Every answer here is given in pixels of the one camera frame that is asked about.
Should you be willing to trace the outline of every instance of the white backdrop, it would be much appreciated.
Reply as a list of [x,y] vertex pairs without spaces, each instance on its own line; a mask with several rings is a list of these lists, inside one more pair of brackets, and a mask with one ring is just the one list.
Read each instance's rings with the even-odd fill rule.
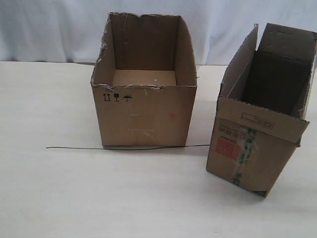
[[317,31],[315,0],[0,0],[0,60],[94,62],[110,11],[182,15],[197,64],[228,64],[254,23]]

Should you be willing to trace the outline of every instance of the open cardboard box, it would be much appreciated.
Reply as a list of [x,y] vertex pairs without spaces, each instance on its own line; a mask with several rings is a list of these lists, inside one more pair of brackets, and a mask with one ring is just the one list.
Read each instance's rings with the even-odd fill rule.
[[197,74],[181,16],[111,13],[91,79],[103,146],[184,146]]
[[258,25],[222,80],[207,171],[266,197],[300,146],[316,68],[315,32]]

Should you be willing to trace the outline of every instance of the white fabric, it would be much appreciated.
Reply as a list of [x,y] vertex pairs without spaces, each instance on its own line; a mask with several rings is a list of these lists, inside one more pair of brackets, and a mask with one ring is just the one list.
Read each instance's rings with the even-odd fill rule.
[[228,64],[254,23],[317,31],[315,0],[0,0],[0,60],[94,62],[110,11],[182,15],[197,64]]
[[[188,145],[210,142],[225,68],[199,68]],[[92,70],[0,62],[1,238],[316,237],[317,84],[302,147],[263,200],[206,172],[208,146],[46,149],[101,147]]]

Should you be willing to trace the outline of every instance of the red label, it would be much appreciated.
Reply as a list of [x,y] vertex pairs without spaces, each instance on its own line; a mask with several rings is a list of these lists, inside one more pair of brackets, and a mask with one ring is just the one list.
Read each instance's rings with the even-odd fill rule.
[[224,139],[218,139],[216,146],[217,153],[227,156],[233,160],[237,160],[239,158],[240,151],[241,147],[239,145]]

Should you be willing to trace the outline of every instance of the white tabletop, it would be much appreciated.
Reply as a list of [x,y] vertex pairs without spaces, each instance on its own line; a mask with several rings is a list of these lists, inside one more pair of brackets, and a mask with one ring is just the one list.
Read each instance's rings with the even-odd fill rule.
[[[0,62],[1,238],[316,236],[317,90],[302,147],[262,199],[206,172],[207,146],[46,149],[101,148],[92,70]],[[188,145],[210,142],[224,71],[199,68]]]

